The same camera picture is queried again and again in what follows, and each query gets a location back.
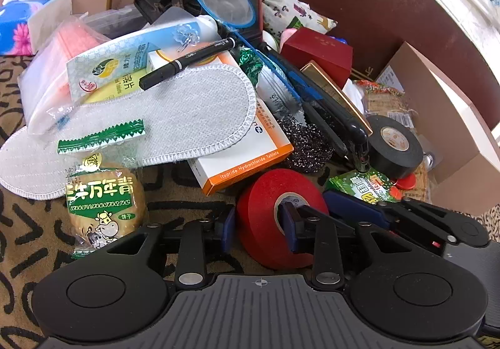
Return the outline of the black tape roll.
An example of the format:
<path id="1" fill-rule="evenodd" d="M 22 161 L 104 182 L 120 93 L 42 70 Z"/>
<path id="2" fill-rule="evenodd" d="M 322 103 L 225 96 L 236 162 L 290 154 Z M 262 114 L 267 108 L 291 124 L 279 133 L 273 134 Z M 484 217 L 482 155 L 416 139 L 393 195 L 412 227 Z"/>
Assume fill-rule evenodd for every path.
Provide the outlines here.
<path id="1" fill-rule="evenodd" d="M 392 180 L 413 173 L 424 157 L 413 132 L 387 116 L 371 115 L 367 121 L 373 130 L 369 137 L 370 166 Z"/>

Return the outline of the red tape roll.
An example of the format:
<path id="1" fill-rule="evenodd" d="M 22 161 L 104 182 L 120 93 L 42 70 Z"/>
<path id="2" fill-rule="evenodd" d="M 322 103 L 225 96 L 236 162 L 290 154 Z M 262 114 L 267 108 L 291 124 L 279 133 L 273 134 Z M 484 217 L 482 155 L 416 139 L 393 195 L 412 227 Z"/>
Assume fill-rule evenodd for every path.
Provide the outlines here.
<path id="1" fill-rule="evenodd" d="M 268 269 L 305 268 L 312 264 L 313 257 L 289 251 L 277 216 L 281 202 L 296 207 L 308 205 L 328 213 L 325 200 L 313 182 L 290 169 L 272 169 L 259 176 L 239 197 L 238 237 L 249 256 Z"/>

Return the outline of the green snack packet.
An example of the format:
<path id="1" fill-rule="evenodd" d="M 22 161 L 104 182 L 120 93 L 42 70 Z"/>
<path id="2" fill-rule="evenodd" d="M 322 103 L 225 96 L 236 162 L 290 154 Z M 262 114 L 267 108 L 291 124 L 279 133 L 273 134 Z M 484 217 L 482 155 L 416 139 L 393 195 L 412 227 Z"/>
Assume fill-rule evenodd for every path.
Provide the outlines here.
<path id="1" fill-rule="evenodd" d="M 399 202 L 403 197 L 393 182 L 376 169 L 366 173 L 355 170 L 331 177 L 326 182 L 325 190 L 340 191 L 371 204 Z"/>

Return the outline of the steel wool scrubber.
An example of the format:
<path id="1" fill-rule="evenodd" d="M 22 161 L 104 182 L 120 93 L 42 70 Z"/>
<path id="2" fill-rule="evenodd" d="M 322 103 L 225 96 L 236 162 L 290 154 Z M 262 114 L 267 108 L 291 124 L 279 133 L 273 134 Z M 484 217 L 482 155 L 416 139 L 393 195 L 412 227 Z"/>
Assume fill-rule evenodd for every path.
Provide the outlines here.
<path id="1" fill-rule="evenodd" d="M 316 174 L 334 152 L 327 136 L 315 124 L 300 124 L 293 117 L 278 120 L 278 125 L 293 146 L 283 165 L 302 174 Z"/>

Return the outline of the orange white medicine box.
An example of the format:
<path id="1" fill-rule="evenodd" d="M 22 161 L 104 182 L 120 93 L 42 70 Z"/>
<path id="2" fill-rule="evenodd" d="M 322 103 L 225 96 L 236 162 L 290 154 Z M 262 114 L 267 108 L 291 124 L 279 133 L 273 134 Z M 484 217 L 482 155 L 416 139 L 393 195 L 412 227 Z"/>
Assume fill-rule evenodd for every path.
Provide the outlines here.
<path id="1" fill-rule="evenodd" d="M 186 153 L 172 180 L 208 196 L 281 162 L 293 150 L 231 54 L 223 52 L 170 79 L 166 127 L 175 152 Z"/>

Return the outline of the packaged wooden insoles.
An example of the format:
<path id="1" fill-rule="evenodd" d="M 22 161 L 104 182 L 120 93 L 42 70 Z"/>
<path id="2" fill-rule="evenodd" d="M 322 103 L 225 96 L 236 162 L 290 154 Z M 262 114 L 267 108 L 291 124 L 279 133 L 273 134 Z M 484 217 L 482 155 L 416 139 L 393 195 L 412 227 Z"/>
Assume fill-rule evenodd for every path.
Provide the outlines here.
<path id="1" fill-rule="evenodd" d="M 362 95 L 365 116 L 386 116 L 407 128 L 414 128 L 413 119 L 418 113 L 408 105 L 403 92 L 370 80 L 355 80 L 353 84 Z"/>

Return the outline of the gold rectangular box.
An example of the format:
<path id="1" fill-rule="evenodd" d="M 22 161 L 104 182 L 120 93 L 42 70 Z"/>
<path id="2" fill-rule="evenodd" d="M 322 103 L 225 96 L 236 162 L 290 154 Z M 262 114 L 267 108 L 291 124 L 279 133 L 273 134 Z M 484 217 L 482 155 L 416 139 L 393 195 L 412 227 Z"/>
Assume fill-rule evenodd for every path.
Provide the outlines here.
<path id="1" fill-rule="evenodd" d="M 315 62 L 310 61 L 305 66 L 301 68 L 301 72 L 307 76 L 310 80 L 318 85 L 324 92 L 335 99 L 339 104 L 343 106 L 352 116 L 354 116 L 358 122 L 363 126 L 367 136 L 373 134 L 369 122 L 364 118 L 361 111 L 357 106 L 348 98 L 348 96 L 343 92 L 343 90 L 335 83 L 331 77 Z"/>

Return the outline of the dark red gift box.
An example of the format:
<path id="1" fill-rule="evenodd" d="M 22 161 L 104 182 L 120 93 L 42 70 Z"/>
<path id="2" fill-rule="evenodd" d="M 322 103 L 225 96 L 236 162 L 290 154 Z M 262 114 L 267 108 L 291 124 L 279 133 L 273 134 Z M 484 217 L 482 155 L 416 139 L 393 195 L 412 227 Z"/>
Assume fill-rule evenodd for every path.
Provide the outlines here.
<path id="1" fill-rule="evenodd" d="M 283 43 L 281 55 L 299 69 L 314 61 L 341 89 L 353 65 L 351 46 L 306 27 L 299 28 Z"/>

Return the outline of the green candy wrapper strip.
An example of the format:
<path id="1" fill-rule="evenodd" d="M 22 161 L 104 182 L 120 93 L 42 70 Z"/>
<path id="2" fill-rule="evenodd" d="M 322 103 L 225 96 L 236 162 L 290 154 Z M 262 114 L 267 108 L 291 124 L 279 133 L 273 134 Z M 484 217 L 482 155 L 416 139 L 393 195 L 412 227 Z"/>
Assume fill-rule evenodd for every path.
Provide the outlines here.
<path id="1" fill-rule="evenodd" d="M 72 140 L 60 140 L 57 152 L 60 155 L 86 153 L 103 147 L 113 146 L 146 134 L 142 119 L 116 124 L 99 132 Z"/>

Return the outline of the white fabric insole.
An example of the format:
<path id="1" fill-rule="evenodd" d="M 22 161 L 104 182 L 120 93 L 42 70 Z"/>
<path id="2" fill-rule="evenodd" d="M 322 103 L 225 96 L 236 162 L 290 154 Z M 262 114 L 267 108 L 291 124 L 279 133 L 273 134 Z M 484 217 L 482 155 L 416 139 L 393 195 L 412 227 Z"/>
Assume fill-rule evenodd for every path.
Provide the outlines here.
<path id="1" fill-rule="evenodd" d="M 235 145 L 255 114 L 255 91 L 239 68 L 187 69 L 145 91 L 83 104 L 44 135 L 19 129 L 1 147 L 1 184 L 28 199 L 55 199 L 92 153 L 132 168 L 195 159 Z"/>

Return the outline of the floral fabric pouch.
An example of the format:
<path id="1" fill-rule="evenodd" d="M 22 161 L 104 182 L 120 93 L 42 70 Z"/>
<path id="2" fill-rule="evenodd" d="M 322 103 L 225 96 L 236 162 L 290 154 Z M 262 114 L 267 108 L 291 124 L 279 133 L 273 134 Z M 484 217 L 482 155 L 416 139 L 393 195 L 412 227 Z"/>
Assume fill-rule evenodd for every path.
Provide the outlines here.
<path id="1" fill-rule="evenodd" d="M 263 28 L 276 39 L 284 30 L 301 27 L 326 34 L 337 26 L 337 22 L 299 0 L 261 0 Z"/>

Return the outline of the brown wooden chair back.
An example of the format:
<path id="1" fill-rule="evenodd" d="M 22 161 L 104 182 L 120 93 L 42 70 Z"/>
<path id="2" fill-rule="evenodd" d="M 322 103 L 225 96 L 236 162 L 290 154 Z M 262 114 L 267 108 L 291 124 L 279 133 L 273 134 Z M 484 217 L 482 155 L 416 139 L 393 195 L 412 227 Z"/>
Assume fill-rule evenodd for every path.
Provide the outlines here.
<path id="1" fill-rule="evenodd" d="M 499 121 L 493 68 L 436 0 L 301 0 L 337 21 L 335 37 L 354 49 L 353 66 L 378 74 L 403 43 L 443 71 L 475 104 L 489 128 Z"/>

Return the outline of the white green lozenge packet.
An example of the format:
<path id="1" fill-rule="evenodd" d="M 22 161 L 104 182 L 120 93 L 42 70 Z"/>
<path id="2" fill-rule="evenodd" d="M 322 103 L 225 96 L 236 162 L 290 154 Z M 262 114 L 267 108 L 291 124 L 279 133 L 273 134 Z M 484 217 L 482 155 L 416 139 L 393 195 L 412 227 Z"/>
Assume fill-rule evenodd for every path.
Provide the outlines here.
<path id="1" fill-rule="evenodd" d="M 75 56 L 66 65 L 71 101 L 77 104 L 113 79 L 144 69 L 148 54 L 181 51 L 218 39 L 218 26 L 207 15 L 151 25 L 97 45 Z"/>

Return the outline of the blue rimmed mesh strainer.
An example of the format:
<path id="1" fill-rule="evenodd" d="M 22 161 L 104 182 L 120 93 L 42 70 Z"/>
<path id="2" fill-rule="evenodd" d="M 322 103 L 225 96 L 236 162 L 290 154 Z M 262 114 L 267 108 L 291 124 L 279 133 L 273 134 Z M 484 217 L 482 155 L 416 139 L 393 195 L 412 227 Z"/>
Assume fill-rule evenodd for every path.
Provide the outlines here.
<path id="1" fill-rule="evenodd" d="M 260 54 L 257 49 L 241 33 L 241 29 L 252 26 L 257 14 L 254 6 L 249 0 L 198 0 L 201 7 L 219 23 L 224 25 L 228 31 L 233 32 L 238 40 L 252 52 L 271 70 L 271 72 L 284 84 L 291 95 L 300 101 L 299 94 L 293 86 L 283 78 L 267 57 Z"/>

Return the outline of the blue tissue pack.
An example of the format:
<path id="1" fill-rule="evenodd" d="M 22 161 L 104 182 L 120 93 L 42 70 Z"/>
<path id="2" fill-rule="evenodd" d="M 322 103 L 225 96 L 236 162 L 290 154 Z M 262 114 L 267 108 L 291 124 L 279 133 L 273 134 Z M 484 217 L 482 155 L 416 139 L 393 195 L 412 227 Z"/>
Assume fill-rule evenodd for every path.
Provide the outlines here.
<path id="1" fill-rule="evenodd" d="M 1 54 L 36 54 L 71 15 L 72 0 L 1 0 Z"/>

